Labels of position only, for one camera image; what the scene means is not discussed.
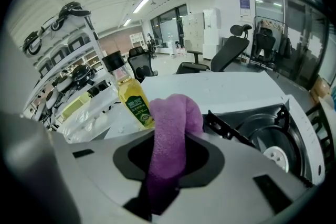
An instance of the yellow liquid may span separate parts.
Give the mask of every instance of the yellow liquid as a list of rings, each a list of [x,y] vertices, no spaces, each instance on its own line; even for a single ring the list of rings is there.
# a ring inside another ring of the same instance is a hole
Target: yellow liquid
[[[121,102],[127,107],[126,102],[129,97],[132,96],[141,96],[145,105],[149,109],[149,102],[141,88],[141,84],[138,80],[132,79],[131,77],[118,82],[118,96]],[[131,112],[131,114],[135,117],[132,111],[127,107],[127,109]],[[154,128],[154,120],[150,117],[143,126],[147,129]]]

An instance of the black bottle cap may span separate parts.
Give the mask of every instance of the black bottle cap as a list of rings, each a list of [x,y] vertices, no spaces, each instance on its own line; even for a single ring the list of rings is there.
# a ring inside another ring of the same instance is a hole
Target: black bottle cap
[[[102,58],[105,66],[109,72],[112,72],[125,64],[124,59],[121,56],[121,52],[118,50],[106,57]]]

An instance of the black chair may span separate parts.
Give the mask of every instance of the black chair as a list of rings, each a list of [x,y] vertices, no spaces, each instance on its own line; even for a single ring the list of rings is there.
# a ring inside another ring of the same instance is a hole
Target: black chair
[[[274,58],[273,47],[275,41],[276,39],[273,36],[272,30],[261,28],[260,33],[256,34],[256,43],[253,49],[255,60],[262,63],[272,62]],[[264,50],[264,55],[260,55],[261,50]]]
[[[150,53],[148,51],[145,52],[142,47],[130,49],[127,61],[133,70],[134,77],[139,80],[140,83],[145,77],[158,75],[158,72],[152,69]]]
[[[232,63],[243,51],[247,48],[249,44],[248,30],[252,29],[251,25],[234,25],[231,27],[230,32],[233,36],[229,37],[225,45],[220,49],[220,51],[215,55],[211,61],[211,71],[222,72],[224,69]],[[202,55],[202,52],[188,50],[187,52],[194,54],[195,63],[183,62],[177,69],[176,74],[186,74],[186,73],[199,73],[200,71],[206,71],[210,69],[209,66],[198,63],[198,55]]]

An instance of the headrest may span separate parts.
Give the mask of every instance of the headrest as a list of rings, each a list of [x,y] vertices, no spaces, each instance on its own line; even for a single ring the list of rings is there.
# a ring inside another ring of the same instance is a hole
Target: headrest
[[[140,55],[140,54],[143,54],[145,51],[143,50],[142,47],[135,47],[133,49],[130,49],[129,51],[129,57],[133,57],[133,56],[137,56],[137,55]]]
[[[244,32],[247,33],[247,30],[252,29],[251,25],[234,25],[230,28],[230,32],[234,36],[240,37]]]

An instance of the black opening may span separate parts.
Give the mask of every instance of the black opening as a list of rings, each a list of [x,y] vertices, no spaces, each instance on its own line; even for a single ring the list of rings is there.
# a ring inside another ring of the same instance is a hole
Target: black opening
[[[154,147],[154,136],[149,137],[128,152],[129,160],[144,173],[149,170],[149,164]],[[184,175],[189,175],[201,169],[209,159],[208,150],[188,136],[185,137],[186,166]]]
[[[88,148],[86,150],[73,152],[72,154],[77,159],[77,158],[80,158],[80,157],[84,157],[86,155],[90,155],[92,153],[94,153],[94,151]]]
[[[149,170],[154,147],[154,132],[120,148],[113,162],[124,177],[143,182]],[[208,185],[223,169],[224,155],[213,144],[194,135],[185,136],[186,168],[179,188]]]

